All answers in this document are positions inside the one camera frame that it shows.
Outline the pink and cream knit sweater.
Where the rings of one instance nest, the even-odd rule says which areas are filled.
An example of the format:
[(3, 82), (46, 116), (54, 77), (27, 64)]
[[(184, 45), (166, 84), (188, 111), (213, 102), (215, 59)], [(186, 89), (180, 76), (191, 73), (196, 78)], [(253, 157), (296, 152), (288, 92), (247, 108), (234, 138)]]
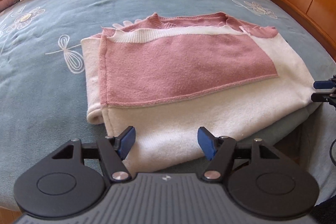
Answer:
[(314, 79), (278, 30), (223, 12), (153, 14), (81, 47), (87, 120), (135, 128), (131, 173), (200, 158), (200, 127), (242, 140), (311, 103)]

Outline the blue floral bed sheet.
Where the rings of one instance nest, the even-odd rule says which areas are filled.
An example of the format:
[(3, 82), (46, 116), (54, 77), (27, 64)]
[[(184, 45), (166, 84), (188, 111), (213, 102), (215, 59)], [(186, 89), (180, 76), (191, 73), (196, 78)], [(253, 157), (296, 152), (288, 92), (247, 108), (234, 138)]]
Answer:
[(274, 26), (316, 80), (335, 73), (325, 49), (270, 0), (24, 0), (1, 13), (1, 207), (17, 210), (15, 180), (71, 138), (95, 141), (87, 122), (80, 42), (103, 27), (153, 13), (192, 16), (222, 11)]

